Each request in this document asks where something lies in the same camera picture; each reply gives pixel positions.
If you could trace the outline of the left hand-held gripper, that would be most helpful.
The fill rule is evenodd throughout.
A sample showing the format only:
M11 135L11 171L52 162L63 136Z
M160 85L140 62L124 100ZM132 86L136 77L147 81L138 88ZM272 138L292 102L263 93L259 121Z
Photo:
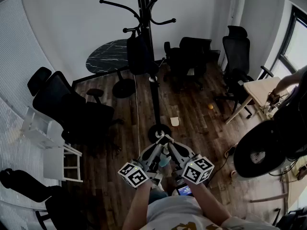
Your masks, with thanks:
M169 162L168 143L169 135L164 135L142 151L138 159L127 162L118 174L133 188L149 180L159 185L163 179L163 174L159 172L159 162Z

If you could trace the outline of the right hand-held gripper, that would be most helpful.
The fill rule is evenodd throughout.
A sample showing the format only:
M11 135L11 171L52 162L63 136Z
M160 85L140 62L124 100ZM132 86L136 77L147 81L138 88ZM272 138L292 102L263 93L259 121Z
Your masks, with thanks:
M208 158L196 154L190 147L174 141L170 136L167 149L176 164L177 175L194 183L203 183L211 175L214 165Z

